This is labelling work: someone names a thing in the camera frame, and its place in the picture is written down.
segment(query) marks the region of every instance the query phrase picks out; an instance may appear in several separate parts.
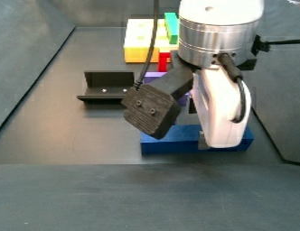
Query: metal cylinder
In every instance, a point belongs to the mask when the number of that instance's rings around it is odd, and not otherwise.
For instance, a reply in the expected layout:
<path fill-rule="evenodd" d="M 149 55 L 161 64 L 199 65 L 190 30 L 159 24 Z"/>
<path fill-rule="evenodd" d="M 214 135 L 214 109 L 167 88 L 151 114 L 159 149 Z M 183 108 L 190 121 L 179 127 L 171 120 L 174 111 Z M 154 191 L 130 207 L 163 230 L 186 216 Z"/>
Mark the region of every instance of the metal cylinder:
<path fill-rule="evenodd" d="M 181 58 L 201 68 L 218 62 L 219 53 L 231 55 L 235 65 L 241 65 L 252 50 L 258 21 L 237 25 L 207 25 L 179 17 Z"/>

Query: gray wall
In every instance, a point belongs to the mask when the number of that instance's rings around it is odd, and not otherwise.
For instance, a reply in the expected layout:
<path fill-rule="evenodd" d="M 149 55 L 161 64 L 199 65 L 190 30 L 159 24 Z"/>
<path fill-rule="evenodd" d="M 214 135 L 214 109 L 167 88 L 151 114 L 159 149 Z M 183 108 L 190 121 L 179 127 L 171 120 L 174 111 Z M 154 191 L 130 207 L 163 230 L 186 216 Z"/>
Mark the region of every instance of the gray wall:
<path fill-rule="evenodd" d="M 0 0 L 0 125 L 72 29 L 50 2 Z"/>
<path fill-rule="evenodd" d="M 300 39 L 300 7 L 266 1 L 257 32 L 264 41 Z M 254 93 L 254 110 L 282 158 L 300 162 L 300 44 L 272 46 L 260 52 L 254 71 L 245 73 Z"/>
<path fill-rule="evenodd" d="M 50 1 L 78 26 L 126 27 L 129 18 L 153 14 L 151 0 Z M 179 2 L 181 0 L 161 0 L 159 12 L 178 12 Z"/>

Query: green block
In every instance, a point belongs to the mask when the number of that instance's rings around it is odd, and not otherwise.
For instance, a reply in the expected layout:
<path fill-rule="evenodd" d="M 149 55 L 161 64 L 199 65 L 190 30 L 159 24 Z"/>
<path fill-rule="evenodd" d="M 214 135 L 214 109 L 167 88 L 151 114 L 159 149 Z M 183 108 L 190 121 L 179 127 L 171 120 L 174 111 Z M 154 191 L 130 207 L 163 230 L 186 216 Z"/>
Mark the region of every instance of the green block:
<path fill-rule="evenodd" d="M 165 13 L 165 26 L 167 30 L 169 44 L 177 44 L 179 35 L 179 20 L 175 13 Z"/>

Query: blue base plate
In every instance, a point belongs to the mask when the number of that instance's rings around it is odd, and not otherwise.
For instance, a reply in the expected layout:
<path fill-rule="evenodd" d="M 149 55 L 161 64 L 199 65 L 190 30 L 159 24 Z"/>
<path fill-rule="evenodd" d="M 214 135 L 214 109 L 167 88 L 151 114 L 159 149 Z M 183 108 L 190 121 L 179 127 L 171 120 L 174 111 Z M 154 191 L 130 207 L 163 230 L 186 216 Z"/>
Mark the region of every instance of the blue base plate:
<path fill-rule="evenodd" d="M 198 137 L 201 125 L 174 125 L 165 138 L 157 140 L 142 133 L 141 146 L 142 155 L 155 153 L 197 153 L 197 152 L 237 152 L 248 150 L 254 141 L 249 127 L 244 131 L 244 139 L 238 146 L 231 148 L 209 148 L 198 150 Z"/>

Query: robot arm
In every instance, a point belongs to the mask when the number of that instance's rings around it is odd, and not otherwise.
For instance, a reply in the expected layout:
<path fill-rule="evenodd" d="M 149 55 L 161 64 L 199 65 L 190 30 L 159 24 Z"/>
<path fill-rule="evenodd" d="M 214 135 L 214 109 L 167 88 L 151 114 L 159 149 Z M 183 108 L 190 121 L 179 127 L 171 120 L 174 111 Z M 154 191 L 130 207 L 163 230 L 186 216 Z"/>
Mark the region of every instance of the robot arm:
<path fill-rule="evenodd" d="M 264 0 L 181 0 L 179 65 L 122 101 L 126 120 L 146 134 L 165 136 L 181 112 L 175 96 L 191 88 L 206 145 L 238 145 L 252 99 L 237 66 L 252 55 L 262 12 Z"/>

